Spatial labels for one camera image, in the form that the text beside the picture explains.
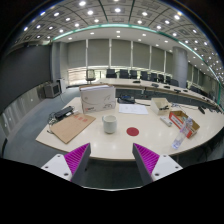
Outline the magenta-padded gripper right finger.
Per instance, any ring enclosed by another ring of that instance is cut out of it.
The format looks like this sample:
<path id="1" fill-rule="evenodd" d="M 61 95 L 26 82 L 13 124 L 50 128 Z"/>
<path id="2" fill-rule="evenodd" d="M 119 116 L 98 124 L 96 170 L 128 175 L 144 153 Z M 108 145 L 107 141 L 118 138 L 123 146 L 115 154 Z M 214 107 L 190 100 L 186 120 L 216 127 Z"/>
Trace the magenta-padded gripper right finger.
<path id="1" fill-rule="evenodd" d="M 143 184 L 147 185 L 182 169 L 182 167 L 166 154 L 158 155 L 137 143 L 133 144 L 135 157 Z"/>

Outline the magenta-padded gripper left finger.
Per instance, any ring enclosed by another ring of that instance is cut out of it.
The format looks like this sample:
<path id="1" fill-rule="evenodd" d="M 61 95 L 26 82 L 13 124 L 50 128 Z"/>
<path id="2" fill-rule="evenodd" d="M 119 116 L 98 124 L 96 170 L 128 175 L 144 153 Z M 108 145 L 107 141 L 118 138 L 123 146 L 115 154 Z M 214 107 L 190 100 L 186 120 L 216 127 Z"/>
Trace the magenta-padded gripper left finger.
<path id="1" fill-rule="evenodd" d="M 56 154 L 42 166 L 42 169 L 79 185 L 84 175 L 90 153 L 91 145 L 87 143 L 66 155 Z"/>

